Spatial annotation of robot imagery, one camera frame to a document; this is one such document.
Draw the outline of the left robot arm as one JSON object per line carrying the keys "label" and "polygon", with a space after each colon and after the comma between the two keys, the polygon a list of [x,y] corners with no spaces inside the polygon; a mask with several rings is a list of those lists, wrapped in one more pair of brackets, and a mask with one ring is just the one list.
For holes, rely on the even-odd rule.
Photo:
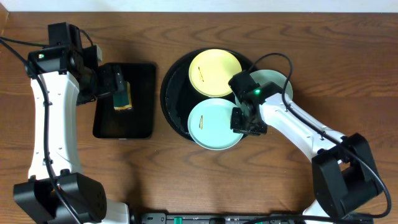
{"label": "left robot arm", "polygon": [[83,47],[83,31],[48,26],[49,44],[24,60],[35,101],[35,144],[27,182],[13,197],[36,223],[129,223],[127,204],[107,198],[82,170],[76,108],[128,90],[118,65],[102,65],[100,48]]}

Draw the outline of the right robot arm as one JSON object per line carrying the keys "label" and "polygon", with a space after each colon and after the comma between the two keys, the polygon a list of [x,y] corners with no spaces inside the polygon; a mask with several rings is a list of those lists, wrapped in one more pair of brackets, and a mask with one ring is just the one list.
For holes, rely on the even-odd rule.
{"label": "right robot arm", "polygon": [[239,102],[231,115],[234,132],[259,136],[272,126],[311,161],[315,201],[304,215],[344,218],[383,192],[369,143],[362,135],[345,136],[324,126],[279,85],[260,85],[245,70],[228,85]]}

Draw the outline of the green yellow sponge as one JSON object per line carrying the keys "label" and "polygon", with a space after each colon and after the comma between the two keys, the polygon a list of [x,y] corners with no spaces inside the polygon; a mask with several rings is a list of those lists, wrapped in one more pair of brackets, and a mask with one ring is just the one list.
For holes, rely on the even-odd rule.
{"label": "green yellow sponge", "polygon": [[131,86],[130,83],[124,82],[124,90],[113,96],[113,106],[116,111],[132,109]]}

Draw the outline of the mint plate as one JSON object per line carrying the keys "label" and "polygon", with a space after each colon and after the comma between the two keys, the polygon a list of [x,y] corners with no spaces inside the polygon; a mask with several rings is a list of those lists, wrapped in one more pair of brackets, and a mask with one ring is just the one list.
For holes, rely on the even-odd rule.
{"label": "mint plate", "polygon": [[236,145],[243,134],[235,133],[230,127],[235,107],[233,102],[222,98],[210,98],[197,104],[187,121],[192,139],[201,147],[214,151]]}
{"label": "mint plate", "polygon": [[[250,76],[253,78],[253,80],[256,83],[260,84],[260,86],[268,82],[274,82],[275,84],[283,88],[286,80],[285,75],[275,70],[257,70],[255,72],[251,72]],[[288,94],[291,100],[293,100],[293,88],[290,81],[287,84],[285,93]],[[241,106],[240,102],[236,97],[235,97],[235,104],[237,107]]]}

